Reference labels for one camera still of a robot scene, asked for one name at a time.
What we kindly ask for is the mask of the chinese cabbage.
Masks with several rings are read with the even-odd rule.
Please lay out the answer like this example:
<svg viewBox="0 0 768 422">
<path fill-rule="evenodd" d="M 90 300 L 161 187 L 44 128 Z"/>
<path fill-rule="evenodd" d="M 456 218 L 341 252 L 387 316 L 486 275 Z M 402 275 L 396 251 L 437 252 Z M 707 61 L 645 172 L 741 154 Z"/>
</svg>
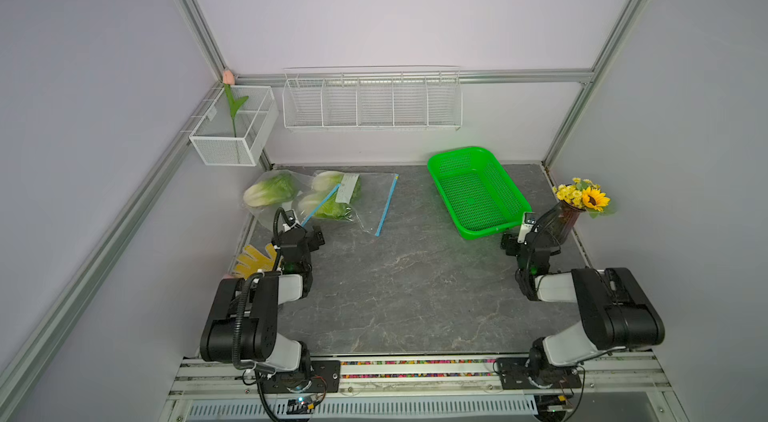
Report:
<svg viewBox="0 0 768 422">
<path fill-rule="evenodd" d="M 328 193 L 336 189 L 335 201 L 351 203 L 360 196 L 362 182 L 359 173 L 327 170 L 318 172 L 312 179 L 312 190 Z"/>
<path fill-rule="evenodd" d="M 298 199 L 295 208 L 302 220 L 351 221 L 353 218 L 352 207 L 337 202 L 336 194 L 310 192 Z"/>
<path fill-rule="evenodd" d="M 246 189 L 243 202 L 249 207 L 263 207 L 291 201 L 299 192 L 295 178 L 287 172 L 272 174 Z"/>
</svg>

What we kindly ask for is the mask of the clear zip-top bag blue seal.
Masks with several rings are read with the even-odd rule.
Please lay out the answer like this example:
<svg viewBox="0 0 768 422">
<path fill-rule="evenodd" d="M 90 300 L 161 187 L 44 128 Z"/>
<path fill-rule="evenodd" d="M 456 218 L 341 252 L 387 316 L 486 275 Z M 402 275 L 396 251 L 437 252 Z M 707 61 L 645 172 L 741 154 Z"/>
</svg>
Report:
<svg viewBox="0 0 768 422">
<path fill-rule="evenodd" d="M 360 196 L 348 203 L 353 209 L 351 221 L 374 236 L 380 236 L 390 210 L 399 175 L 387 172 L 351 172 L 359 173 L 362 182 Z M 304 220 L 302 223 L 323 221 L 322 219 Z"/>
</svg>

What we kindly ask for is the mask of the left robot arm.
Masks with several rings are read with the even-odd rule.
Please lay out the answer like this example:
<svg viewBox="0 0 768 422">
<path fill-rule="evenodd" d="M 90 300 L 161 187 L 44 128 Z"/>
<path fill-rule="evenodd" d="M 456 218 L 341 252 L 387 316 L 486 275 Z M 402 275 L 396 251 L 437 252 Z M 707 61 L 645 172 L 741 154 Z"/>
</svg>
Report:
<svg viewBox="0 0 768 422">
<path fill-rule="evenodd" d="M 200 338 L 200 357 L 241 371 L 309 379 L 309 349 L 278 332 L 278 309 L 308 296 L 311 254 L 325 239 L 318 226 L 308 228 L 294 211 L 280 207 L 273 218 L 272 243 L 276 260 L 267 270 L 219 282 Z"/>
</svg>

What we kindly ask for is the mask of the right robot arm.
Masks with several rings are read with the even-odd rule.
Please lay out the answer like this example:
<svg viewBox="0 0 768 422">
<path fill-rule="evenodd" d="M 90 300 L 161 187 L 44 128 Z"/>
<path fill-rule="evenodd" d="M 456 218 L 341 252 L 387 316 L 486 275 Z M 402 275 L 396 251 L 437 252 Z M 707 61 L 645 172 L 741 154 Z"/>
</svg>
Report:
<svg viewBox="0 0 768 422">
<path fill-rule="evenodd" d="M 565 229 L 557 227 L 564 208 L 557 204 L 542 216 L 525 212 L 518 234 L 505 234 L 501 241 L 517 261 L 515 279 L 528 300 L 578 307 L 578 322 L 533 342 L 526 362 L 531 378 L 614 351 L 657 346 L 666 336 L 661 316 L 629 269 L 551 271 L 550 259 L 565 237 Z"/>
</svg>

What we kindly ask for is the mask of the yellow toy hand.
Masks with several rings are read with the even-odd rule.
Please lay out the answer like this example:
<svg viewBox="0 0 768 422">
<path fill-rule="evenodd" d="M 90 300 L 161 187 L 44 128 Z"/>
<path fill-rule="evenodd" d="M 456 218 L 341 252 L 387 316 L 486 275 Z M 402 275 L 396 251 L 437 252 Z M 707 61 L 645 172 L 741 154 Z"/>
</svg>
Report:
<svg viewBox="0 0 768 422">
<path fill-rule="evenodd" d="M 235 277 L 248 278 L 259 271 L 271 271 L 276 257 L 277 252 L 271 243 L 266 244 L 263 249 L 248 244 L 236 256 L 231 274 Z"/>
</svg>

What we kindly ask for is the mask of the dark glass vase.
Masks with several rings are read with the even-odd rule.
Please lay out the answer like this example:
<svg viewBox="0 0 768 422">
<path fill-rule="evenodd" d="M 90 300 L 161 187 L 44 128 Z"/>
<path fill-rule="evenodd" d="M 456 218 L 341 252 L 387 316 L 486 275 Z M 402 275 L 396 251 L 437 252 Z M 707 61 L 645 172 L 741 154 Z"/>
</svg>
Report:
<svg viewBox="0 0 768 422">
<path fill-rule="evenodd" d="M 565 243 L 579 216 L 585 212 L 585 209 L 575 207 L 568 202 L 558 202 L 555 216 L 548 227 L 553 240 L 558 244 Z"/>
</svg>

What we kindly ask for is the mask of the green plastic basket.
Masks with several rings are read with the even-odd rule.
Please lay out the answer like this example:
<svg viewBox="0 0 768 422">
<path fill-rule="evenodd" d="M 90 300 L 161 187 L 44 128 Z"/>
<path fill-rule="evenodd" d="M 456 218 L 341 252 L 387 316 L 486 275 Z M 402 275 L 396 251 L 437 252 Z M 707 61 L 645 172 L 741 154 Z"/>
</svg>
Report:
<svg viewBox="0 0 768 422">
<path fill-rule="evenodd" d="M 435 154 L 427 168 L 458 233 L 466 240 L 520 226 L 531 210 L 505 168 L 485 148 Z"/>
</svg>

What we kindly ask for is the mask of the yellow sunflower bouquet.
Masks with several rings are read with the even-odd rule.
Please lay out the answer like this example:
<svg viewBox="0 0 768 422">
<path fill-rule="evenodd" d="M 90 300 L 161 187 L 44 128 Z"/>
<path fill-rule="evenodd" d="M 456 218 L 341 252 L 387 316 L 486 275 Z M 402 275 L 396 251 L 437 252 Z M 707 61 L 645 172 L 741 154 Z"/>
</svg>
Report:
<svg viewBox="0 0 768 422">
<path fill-rule="evenodd" d="M 599 184 L 590 179 L 573 178 L 570 184 L 555 186 L 553 193 L 567 208 L 587 213 L 592 218 L 608 216 L 616 212 L 612 199 Z"/>
</svg>

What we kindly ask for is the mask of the artificial pink tulip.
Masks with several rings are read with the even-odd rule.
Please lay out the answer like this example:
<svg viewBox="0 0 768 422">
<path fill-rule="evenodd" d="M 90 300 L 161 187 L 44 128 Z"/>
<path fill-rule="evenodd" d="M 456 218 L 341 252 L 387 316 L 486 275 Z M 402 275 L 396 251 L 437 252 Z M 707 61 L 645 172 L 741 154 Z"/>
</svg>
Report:
<svg viewBox="0 0 768 422">
<path fill-rule="evenodd" d="M 231 70 L 224 70 L 224 72 L 222 72 L 222 84 L 224 84 L 224 92 L 228 102 L 233 136 L 237 137 L 237 114 L 242 106 L 248 102 L 249 96 L 239 96 L 239 98 L 236 98 L 232 90 L 235 82 L 236 79 L 234 73 Z"/>
</svg>

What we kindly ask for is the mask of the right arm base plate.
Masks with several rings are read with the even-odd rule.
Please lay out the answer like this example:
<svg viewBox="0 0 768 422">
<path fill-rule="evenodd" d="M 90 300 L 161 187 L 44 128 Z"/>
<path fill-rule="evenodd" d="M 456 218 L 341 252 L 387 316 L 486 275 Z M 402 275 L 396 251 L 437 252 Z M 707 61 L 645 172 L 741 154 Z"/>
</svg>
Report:
<svg viewBox="0 0 768 422">
<path fill-rule="evenodd" d="M 536 368 L 528 357 L 501 357 L 493 363 L 504 390 L 580 389 L 580 371 L 575 367 Z"/>
</svg>

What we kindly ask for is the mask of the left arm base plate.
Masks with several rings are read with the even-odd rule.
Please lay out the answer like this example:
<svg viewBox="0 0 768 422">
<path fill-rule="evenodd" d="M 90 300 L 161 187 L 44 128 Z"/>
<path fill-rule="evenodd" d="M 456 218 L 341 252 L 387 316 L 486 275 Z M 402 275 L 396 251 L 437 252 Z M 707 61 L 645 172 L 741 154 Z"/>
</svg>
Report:
<svg viewBox="0 0 768 422">
<path fill-rule="evenodd" d="M 261 380 L 266 394 L 337 393 L 341 382 L 338 359 L 312 359 L 309 371 L 277 372 Z"/>
</svg>

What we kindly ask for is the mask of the white mesh wall basket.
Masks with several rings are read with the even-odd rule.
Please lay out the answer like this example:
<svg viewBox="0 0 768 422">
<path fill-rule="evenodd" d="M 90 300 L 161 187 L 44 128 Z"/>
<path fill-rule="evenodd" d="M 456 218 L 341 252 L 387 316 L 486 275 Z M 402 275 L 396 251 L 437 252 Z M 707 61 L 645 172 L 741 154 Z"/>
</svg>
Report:
<svg viewBox="0 0 768 422">
<path fill-rule="evenodd" d="M 209 166 L 258 166 L 279 111 L 270 86 L 224 84 L 189 136 Z"/>
</svg>

